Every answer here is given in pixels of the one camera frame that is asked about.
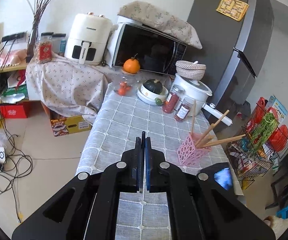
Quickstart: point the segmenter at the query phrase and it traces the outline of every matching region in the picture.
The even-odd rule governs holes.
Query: white remote control
[[[0,163],[5,163],[5,149],[3,147],[0,147]]]

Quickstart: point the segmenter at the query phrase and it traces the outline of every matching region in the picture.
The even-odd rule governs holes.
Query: vase
[[[29,63],[34,56],[35,43],[36,43],[38,36],[39,36],[39,24],[33,23],[31,35],[29,38],[29,42],[27,44],[26,63]]]

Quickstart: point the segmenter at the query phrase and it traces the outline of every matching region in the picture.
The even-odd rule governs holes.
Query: gray checkered tablecloth
[[[120,161],[124,151],[135,147],[135,139],[137,136],[141,137],[142,131],[146,131],[151,138],[152,148],[162,151],[166,161],[187,173],[196,175],[200,169],[214,163],[228,162],[223,148],[215,146],[196,166],[180,166],[176,149],[188,136],[191,120],[189,118],[184,122],[176,122],[174,114],[165,114],[160,106],[150,106],[136,95],[117,95],[110,84],[85,143],[76,174],[82,171],[99,173]],[[194,131],[198,133],[203,133],[209,127],[202,113],[196,116],[194,127]],[[235,175],[233,180],[235,193],[242,195]],[[166,193],[121,193],[115,239],[171,238]]]

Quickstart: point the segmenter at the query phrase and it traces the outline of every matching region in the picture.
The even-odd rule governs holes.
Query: glass jar
[[[136,94],[138,82],[135,74],[121,70],[121,73],[113,78],[114,91],[120,96],[133,96]]]
[[[194,99],[190,97],[185,97],[182,101],[182,104],[179,110],[176,112],[174,118],[178,122],[182,122],[186,116],[188,115],[189,111],[191,110],[194,104]]]
[[[165,113],[170,114],[171,112],[173,112],[174,107],[179,101],[180,96],[183,93],[183,91],[184,91],[184,88],[180,87],[179,85],[174,85],[172,87],[164,105],[162,106],[162,109]]]
[[[66,47],[65,37],[65,33],[54,33],[52,35],[52,51],[62,57],[64,57]]]
[[[38,64],[52,60],[52,35],[53,33],[41,33],[36,43],[35,57]]]

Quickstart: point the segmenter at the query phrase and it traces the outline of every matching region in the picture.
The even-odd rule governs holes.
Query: green knob
[[[162,100],[159,98],[155,98],[155,103],[156,105],[160,106],[161,104],[163,104]]]

